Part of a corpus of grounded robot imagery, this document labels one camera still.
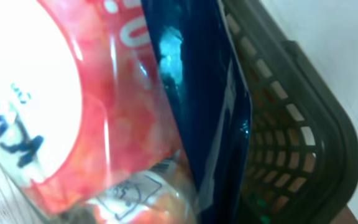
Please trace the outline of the Kleenex tissue multipack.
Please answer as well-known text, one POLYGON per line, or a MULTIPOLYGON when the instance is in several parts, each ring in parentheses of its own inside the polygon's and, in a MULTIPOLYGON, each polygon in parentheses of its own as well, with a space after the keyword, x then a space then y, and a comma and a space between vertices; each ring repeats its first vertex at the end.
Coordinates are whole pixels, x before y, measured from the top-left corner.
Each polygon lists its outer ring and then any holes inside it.
POLYGON ((250 121, 221 1, 0 1, 0 168, 45 223, 233 223, 250 121))

